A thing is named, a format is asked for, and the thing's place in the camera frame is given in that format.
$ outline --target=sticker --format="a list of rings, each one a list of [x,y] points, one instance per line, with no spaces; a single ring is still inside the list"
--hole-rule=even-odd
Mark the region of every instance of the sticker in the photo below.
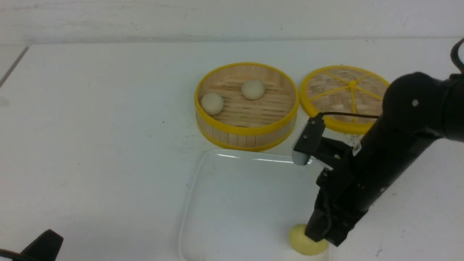
[[[356,156],[356,154],[358,154],[361,151],[361,149],[361,141],[358,141],[358,143],[353,148],[353,156]]]

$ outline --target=white tabletop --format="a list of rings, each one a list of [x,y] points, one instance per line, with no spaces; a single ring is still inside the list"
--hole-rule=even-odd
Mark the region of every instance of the white tabletop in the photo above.
[[[0,89],[9,100],[0,108],[0,246],[20,251],[51,228],[64,237],[58,260],[178,261],[188,185],[215,148],[194,117],[193,93],[206,73],[253,61],[297,84],[337,64],[389,81],[413,71],[444,79],[457,71],[449,59],[456,41],[32,46]],[[306,119],[300,109],[295,132]],[[289,154],[295,137],[270,152]],[[464,144],[436,142],[338,248],[343,259],[461,260],[462,155]]]

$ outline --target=bamboo steamer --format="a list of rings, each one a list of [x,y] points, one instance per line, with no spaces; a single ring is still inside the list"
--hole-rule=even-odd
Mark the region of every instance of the bamboo steamer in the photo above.
[[[262,98],[251,101],[242,96],[241,86],[250,79],[264,83]],[[224,109],[212,117],[200,106],[201,98],[210,92],[224,99]],[[296,86],[285,73],[264,64],[236,63],[217,68],[200,81],[195,92],[196,118],[201,133],[215,145],[262,151],[292,132],[298,101]]]
[[[310,117],[325,111],[380,115],[388,86],[389,83],[382,77],[361,68],[345,65],[323,67],[303,80],[301,106]],[[375,119],[327,115],[324,122],[331,130],[363,135]]]

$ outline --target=cable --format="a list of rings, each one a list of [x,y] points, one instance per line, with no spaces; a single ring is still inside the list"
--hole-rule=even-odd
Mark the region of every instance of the cable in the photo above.
[[[5,250],[0,248],[0,256],[8,259],[13,259],[14,261],[37,261],[32,257],[28,257],[23,254],[19,254],[13,251]]]
[[[461,73],[464,73],[464,63],[459,58],[459,48],[464,43],[464,38],[457,42],[451,49],[451,62],[460,70]]]
[[[337,111],[326,111],[326,112],[321,112],[321,114],[323,116],[325,116],[325,115],[341,115],[341,116],[353,116],[353,117],[371,118],[371,119],[377,119],[379,117],[377,115],[366,115],[366,114],[356,114],[356,113],[337,112]]]

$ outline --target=black object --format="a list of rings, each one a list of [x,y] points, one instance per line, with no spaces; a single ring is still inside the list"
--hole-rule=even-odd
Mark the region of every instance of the black object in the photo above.
[[[29,244],[21,254],[0,249],[0,256],[13,261],[55,261],[62,243],[63,238],[49,229]]]
[[[293,150],[329,168],[317,179],[320,190],[306,236],[339,246],[372,203],[434,141],[464,142],[464,64],[458,57],[463,43],[451,50],[461,74],[440,81],[415,72],[393,81],[383,98],[383,114],[354,148],[322,137],[323,115],[331,113],[309,119]]]

